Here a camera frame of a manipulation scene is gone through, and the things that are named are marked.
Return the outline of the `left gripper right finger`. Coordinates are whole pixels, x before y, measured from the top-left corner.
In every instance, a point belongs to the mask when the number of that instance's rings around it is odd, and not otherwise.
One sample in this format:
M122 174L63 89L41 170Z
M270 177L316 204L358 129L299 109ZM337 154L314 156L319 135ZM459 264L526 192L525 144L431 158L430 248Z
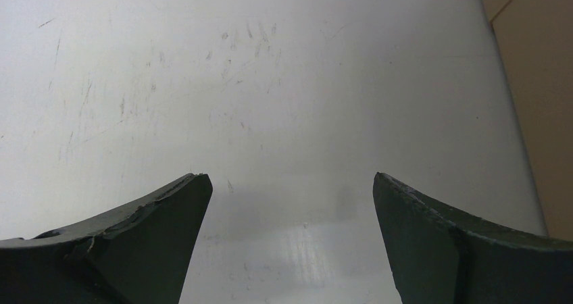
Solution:
M514 230L388 174L373 199L403 303L571 303L572 243Z

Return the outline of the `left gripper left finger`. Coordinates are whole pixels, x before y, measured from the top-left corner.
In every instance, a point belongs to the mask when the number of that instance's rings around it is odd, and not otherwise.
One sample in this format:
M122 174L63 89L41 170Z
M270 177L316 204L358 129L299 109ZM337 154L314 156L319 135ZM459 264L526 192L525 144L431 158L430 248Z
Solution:
M34 238L1 241L2 303L178 303L213 186L186 174Z

